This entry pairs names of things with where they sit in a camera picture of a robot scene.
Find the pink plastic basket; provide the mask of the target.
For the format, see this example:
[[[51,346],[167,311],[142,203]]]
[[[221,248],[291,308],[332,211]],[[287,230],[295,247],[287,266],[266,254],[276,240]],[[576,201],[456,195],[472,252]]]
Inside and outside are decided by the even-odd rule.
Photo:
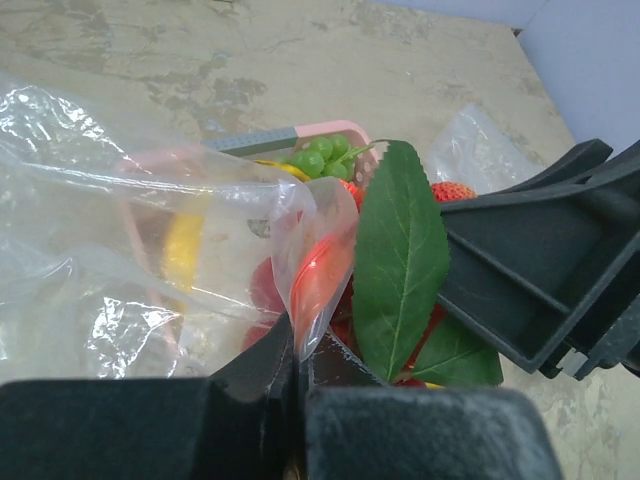
[[[378,163],[348,121],[134,153],[117,164],[136,267],[121,377],[212,373],[293,317],[312,353],[352,272],[365,179]]]

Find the yellow banana bunch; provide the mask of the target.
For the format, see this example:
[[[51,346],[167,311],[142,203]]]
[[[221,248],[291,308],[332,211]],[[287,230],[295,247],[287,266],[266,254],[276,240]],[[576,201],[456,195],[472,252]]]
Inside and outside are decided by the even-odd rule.
[[[198,186],[169,221],[165,279],[216,311],[282,313],[271,258],[299,253],[316,212],[308,187],[238,159],[206,162]]]

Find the clear blue-zipper bag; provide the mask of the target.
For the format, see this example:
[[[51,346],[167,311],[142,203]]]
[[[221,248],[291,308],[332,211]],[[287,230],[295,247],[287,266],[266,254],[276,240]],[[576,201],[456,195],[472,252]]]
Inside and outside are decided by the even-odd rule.
[[[478,194],[513,187],[543,171],[473,103],[452,117],[421,162],[430,182],[462,183]]]

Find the red strawberry cluster with leaves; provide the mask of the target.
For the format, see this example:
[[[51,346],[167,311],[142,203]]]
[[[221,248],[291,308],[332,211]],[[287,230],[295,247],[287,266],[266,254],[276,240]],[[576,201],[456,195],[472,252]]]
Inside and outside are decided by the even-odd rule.
[[[415,148],[388,143],[366,189],[341,182],[359,210],[355,268],[330,328],[395,386],[497,386],[497,351],[437,303],[450,269],[440,205],[475,196],[432,183]]]

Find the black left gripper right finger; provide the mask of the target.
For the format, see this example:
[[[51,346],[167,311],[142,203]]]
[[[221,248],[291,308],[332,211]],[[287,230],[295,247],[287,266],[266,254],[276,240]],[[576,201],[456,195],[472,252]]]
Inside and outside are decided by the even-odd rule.
[[[333,334],[299,365],[310,479],[560,479],[534,404],[501,387],[391,387]]]

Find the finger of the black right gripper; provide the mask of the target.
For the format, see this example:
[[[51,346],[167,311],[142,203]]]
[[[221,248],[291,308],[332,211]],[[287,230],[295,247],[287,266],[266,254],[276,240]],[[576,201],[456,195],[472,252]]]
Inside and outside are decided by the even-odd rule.
[[[595,138],[574,145],[541,173],[513,187],[475,199],[445,203],[451,229],[465,215],[566,202],[612,225],[639,226],[639,144],[615,155]]]
[[[639,217],[446,209],[440,304],[523,370],[581,380],[639,361]]]

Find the green grape bunch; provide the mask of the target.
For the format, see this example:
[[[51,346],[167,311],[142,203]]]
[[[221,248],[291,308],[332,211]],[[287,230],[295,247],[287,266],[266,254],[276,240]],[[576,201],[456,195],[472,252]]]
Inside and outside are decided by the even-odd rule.
[[[324,177],[350,182],[355,175],[358,156],[372,148],[372,144],[354,147],[344,134],[316,136],[289,156],[267,160],[267,165],[288,172],[303,182]]]

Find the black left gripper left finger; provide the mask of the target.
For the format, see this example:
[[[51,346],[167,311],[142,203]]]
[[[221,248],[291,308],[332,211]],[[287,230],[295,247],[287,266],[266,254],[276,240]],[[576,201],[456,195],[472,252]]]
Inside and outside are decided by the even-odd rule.
[[[279,479],[289,457],[287,317],[210,376],[29,380],[1,389],[5,479]]]

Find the clear orange-zipper bag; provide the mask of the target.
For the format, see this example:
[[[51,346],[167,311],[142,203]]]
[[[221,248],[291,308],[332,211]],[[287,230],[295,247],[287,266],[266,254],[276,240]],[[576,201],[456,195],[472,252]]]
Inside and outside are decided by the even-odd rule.
[[[204,376],[283,319],[307,358],[359,214],[304,182],[1,80],[1,378]]]

